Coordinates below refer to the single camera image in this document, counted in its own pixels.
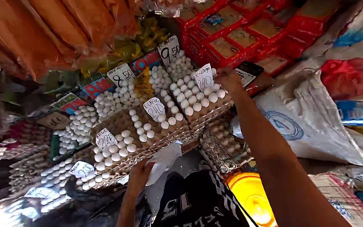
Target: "plastic wrap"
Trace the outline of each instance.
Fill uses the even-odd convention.
[[[363,94],[363,59],[328,60],[321,71],[323,84],[334,100]]]
[[[35,81],[50,67],[69,67],[21,2],[0,0],[0,46],[13,53]]]
[[[93,47],[103,48],[115,32],[115,23],[101,0],[62,0],[81,25]]]
[[[79,53],[85,53],[88,49],[88,38],[60,0],[29,2],[61,40]]]

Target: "white egg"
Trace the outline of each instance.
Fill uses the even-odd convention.
[[[179,112],[179,108],[177,106],[174,106],[170,109],[170,111],[172,112],[172,114],[177,114]]]
[[[191,108],[191,107],[189,106],[189,107],[187,107],[187,108],[184,110],[184,112],[186,113],[186,115],[187,115],[187,116],[191,116],[191,115],[193,115],[194,110],[193,110],[193,108]]]
[[[200,102],[200,104],[204,107],[208,107],[209,106],[209,100],[206,98],[203,98]]]
[[[145,143],[148,141],[148,137],[145,134],[139,135],[139,141]]]
[[[215,93],[211,93],[208,96],[208,100],[212,103],[216,103],[218,101],[218,95]]]
[[[118,153],[114,153],[112,156],[111,156],[111,159],[112,161],[114,162],[118,162],[120,160],[120,155]]]

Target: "person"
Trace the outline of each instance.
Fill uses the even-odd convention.
[[[350,226],[307,176],[281,134],[257,110],[235,70],[219,69],[215,80],[235,102],[245,142],[256,160],[278,226]],[[134,225],[135,200],[153,167],[153,163],[145,163],[138,163],[131,171],[117,227]],[[153,226],[226,227],[249,223],[218,176],[201,170],[185,179],[169,174]]]

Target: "paper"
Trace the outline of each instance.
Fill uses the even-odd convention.
[[[196,72],[195,76],[197,86],[201,91],[206,87],[214,87],[214,80],[212,78],[211,65],[208,63]]]
[[[76,177],[86,177],[88,173],[94,171],[95,168],[91,164],[78,161],[68,172]]]
[[[166,115],[164,112],[164,105],[157,97],[153,97],[144,103],[144,109],[152,117],[152,119],[158,122],[159,114]]]
[[[130,175],[127,175],[125,177],[122,177],[120,180],[117,181],[117,183],[120,183],[120,184],[125,184],[128,182],[128,179],[130,178]]]
[[[135,76],[127,63],[117,66],[116,68],[107,72],[106,75],[114,82],[115,85],[117,85],[117,87],[120,87],[121,81],[128,80]]]
[[[170,63],[177,58],[177,54],[180,52],[180,45],[177,36],[172,36],[168,40],[159,44],[158,51],[163,60],[163,64],[165,64],[166,68],[168,68]]]
[[[51,188],[46,187],[33,187],[28,190],[28,192],[23,197],[30,198],[52,198],[57,192],[53,191]]]
[[[101,151],[106,151],[110,146],[116,144],[116,138],[114,138],[113,134],[111,134],[111,132],[107,128],[102,129],[96,135],[96,145]]]

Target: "price tag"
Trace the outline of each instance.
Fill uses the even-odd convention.
[[[166,115],[164,113],[164,105],[157,97],[153,97],[144,103],[144,109],[152,117],[152,119],[158,122],[159,114]]]
[[[96,135],[96,144],[100,150],[107,151],[110,146],[117,144],[117,140],[107,128],[104,128]]]
[[[121,64],[116,68],[108,71],[106,75],[118,87],[120,86],[121,81],[128,80],[135,76],[127,63]]]
[[[88,173],[94,171],[95,168],[93,168],[93,165],[83,161],[78,161],[68,172],[76,177],[86,177]]]
[[[206,87],[214,87],[211,65],[209,63],[196,72],[196,82],[201,91]]]
[[[120,183],[120,184],[125,184],[128,182],[128,179],[130,178],[130,175],[127,175],[125,177],[122,177],[120,180],[117,181],[117,183]]]
[[[168,40],[158,45],[158,52],[166,68],[169,67],[173,59],[177,58],[180,52],[180,45],[177,36],[172,36]]]
[[[53,191],[51,188],[46,187],[33,187],[28,190],[28,192],[23,197],[30,197],[30,198],[47,198],[47,197],[53,197],[55,194],[57,194],[55,191]]]

